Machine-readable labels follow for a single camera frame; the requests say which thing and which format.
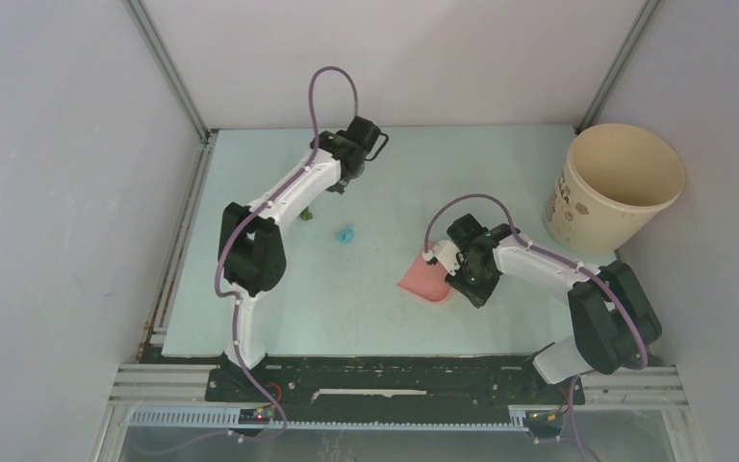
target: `red dustpan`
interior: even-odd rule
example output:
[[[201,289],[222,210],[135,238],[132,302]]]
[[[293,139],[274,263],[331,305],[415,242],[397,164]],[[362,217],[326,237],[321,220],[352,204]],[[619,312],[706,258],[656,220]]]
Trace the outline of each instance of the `red dustpan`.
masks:
[[[444,281],[447,274],[443,265],[427,265],[426,260],[418,255],[397,285],[426,301],[443,303],[452,293],[451,287]]]

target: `white tabletop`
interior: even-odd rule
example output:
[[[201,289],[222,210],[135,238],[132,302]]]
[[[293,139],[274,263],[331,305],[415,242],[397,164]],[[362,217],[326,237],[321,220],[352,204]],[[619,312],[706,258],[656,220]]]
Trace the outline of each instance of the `white tabletop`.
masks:
[[[488,193],[536,244],[566,251],[543,225],[543,207],[574,138],[568,125],[390,128],[390,143],[344,195],[322,194],[311,221],[284,236],[288,268],[266,297],[274,355],[475,355],[530,353],[572,333],[568,307],[503,276],[475,309],[454,293],[432,305],[397,283],[419,257],[429,220],[449,200]],[[222,131],[217,138],[168,323],[163,354],[216,356],[230,335],[230,303],[215,296],[222,210],[273,186],[305,155],[310,130]],[[472,199],[436,224],[432,239],[473,213],[494,227],[497,206]],[[355,236],[335,234],[352,224]],[[612,255],[590,257],[606,264]]]

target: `wall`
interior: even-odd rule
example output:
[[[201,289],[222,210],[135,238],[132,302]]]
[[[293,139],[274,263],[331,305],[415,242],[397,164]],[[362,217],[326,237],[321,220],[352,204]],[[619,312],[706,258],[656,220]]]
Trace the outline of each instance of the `wall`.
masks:
[[[687,187],[626,247],[718,461],[739,460],[739,2],[665,2],[601,121],[648,127]]]
[[[205,122],[309,127],[333,64],[381,125],[578,123],[643,0],[154,0],[146,5]],[[319,79],[323,126],[349,86]]]
[[[0,2],[0,461],[88,458],[197,147],[122,2]]]

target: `crumpled blue object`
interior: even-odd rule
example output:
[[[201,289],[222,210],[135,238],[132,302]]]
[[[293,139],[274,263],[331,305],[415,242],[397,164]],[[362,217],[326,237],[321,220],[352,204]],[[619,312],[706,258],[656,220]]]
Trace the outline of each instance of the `crumpled blue object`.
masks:
[[[355,236],[355,228],[352,224],[348,224],[345,229],[336,233],[336,241],[340,244],[349,244],[352,242],[353,236]]]

